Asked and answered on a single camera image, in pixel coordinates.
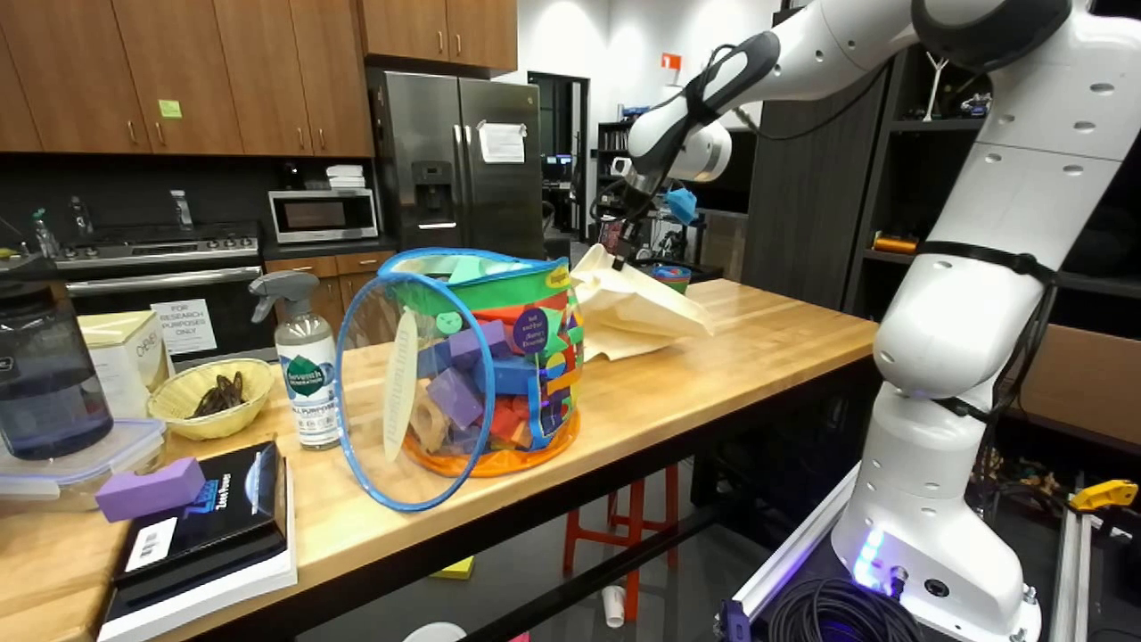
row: yellow bowl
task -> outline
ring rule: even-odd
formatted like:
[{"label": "yellow bowl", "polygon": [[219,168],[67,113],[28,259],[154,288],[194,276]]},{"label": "yellow bowl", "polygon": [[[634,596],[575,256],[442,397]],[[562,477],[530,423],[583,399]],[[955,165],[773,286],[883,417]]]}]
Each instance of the yellow bowl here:
[{"label": "yellow bowl", "polygon": [[[192,417],[199,399],[216,385],[216,378],[236,378],[242,370],[242,403]],[[178,370],[149,392],[149,417],[165,420],[183,440],[223,440],[242,431],[263,403],[274,397],[282,370],[252,357],[219,357]]]}]

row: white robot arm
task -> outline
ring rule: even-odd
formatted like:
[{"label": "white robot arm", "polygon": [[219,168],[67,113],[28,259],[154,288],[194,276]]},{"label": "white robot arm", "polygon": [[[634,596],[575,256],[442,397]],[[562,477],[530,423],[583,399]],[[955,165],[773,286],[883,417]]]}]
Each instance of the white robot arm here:
[{"label": "white robot arm", "polygon": [[745,99],[815,99],[910,42],[991,75],[988,121],[910,263],[872,341],[872,403],[830,549],[862,584],[953,637],[1036,637],[1016,554],[963,504],[984,420],[1003,403],[1032,309],[1141,129],[1141,25],[1080,0],[814,0],[717,58],[641,113],[641,181],[714,179],[717,113]]}]

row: backsplash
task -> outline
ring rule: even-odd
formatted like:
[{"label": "backsplash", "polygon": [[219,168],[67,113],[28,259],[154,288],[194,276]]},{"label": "backsplash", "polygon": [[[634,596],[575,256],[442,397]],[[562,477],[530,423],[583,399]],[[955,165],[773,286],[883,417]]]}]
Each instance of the backsplash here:
[{"label": "backsplash", "polygon": [[194,225],[263,225],[268,188],[303,184],[323,165],[249,158],[0,158],[0,221],[32,240],[32,210],[67,240],[70,197],[95,228],[174,225],[172,188],[186,188]]}]

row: bottle label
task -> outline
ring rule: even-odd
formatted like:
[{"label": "bottle label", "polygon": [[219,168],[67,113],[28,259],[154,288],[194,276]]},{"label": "bottle label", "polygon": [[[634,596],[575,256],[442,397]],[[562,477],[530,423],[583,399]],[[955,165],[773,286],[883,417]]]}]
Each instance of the bottle label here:
[{"label": "bottle label", "polygon": [[284,392],[291,403],[296,441],[299,446],[331,446],[339,440],[339,405],[336,405],[336,347],[331,340],[313,347],[282,347]]}]

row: cardboard box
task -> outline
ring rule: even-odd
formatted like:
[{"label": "cardboard box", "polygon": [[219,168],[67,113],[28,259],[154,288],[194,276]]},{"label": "cardboard box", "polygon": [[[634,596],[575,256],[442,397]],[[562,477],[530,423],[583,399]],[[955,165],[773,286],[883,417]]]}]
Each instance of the cardboard box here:
[{"label": "cardboard box", "polygon": [[78,332],[93,352],[110,417],[146,417],[149,389],[174,370],[158,315],[78,315]]},{"label": "cardboard box", "polygon": [[1053,324],[1016,411],[1045,429],[1141,453],[1141,341]]}]

